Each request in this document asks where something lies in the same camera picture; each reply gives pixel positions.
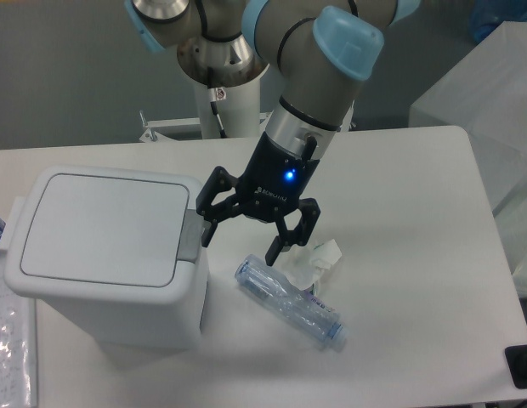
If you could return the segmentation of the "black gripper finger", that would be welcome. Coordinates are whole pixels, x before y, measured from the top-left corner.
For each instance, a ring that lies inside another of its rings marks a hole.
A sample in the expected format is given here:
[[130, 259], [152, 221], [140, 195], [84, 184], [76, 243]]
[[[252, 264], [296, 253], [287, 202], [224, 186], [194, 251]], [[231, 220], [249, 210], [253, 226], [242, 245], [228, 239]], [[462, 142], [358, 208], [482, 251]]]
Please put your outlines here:
[[286, 226], [286, 213], [279, 207], [272, 211], [273, 221], [277, 228], [277, 235], [265, 254], [265, 263], [273, 266], [282, 252], [287, 252], [293, 245], [304, 247], [309, 242], [313, 230], [320, 216], [320, 207], [314, 198], [298, 201], [297, 210], [301, 213], [297, 225], [293, 229]]
[[[235, 218], [247, 209], [248, 195], [238, 192], [238, 189], [242, 187], [243, 181], [243, 174], [235, 177], [224, 167], [217, 166], [212, 170], [195, 202], [196, 212], [205, 221], [201, 237], [203, 247], [209, 246], [221, 222], [229, 218]], [[220, 202], [213, 202], [220, 193], [230, 190], [234, 191], [232, 195], [227, 196]]]

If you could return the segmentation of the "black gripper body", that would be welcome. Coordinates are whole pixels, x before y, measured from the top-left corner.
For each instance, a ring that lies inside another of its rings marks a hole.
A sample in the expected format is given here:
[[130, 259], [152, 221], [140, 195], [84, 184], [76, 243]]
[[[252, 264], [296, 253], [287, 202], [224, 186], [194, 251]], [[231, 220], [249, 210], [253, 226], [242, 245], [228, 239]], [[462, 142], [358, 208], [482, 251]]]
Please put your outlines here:
[[301, 197], [320, 161], [312, 157], [316, 138], [309, 135], [295, 155], [263, 133], [235, 187], [240, 212], [265, 223], [298, 210], [317, 211], [314, 198]]

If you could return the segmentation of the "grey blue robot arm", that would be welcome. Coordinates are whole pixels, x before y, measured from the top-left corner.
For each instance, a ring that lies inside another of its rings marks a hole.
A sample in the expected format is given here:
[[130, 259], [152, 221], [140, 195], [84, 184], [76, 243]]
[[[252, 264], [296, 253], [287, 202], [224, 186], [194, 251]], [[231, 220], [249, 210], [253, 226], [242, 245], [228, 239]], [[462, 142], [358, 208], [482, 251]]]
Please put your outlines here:
[[195, 205], [207, 247], [218, 225], [243, 215], [275, 224], [267, 264], [308, 243], [320, 208], [303, 196], [382, 51], [383, 30], [416, 1], [127, 1], [143, 43], [159, 52], [188, 45], [210, 89], [273, 66], [286, 87], [243, 174], [216, 167]]

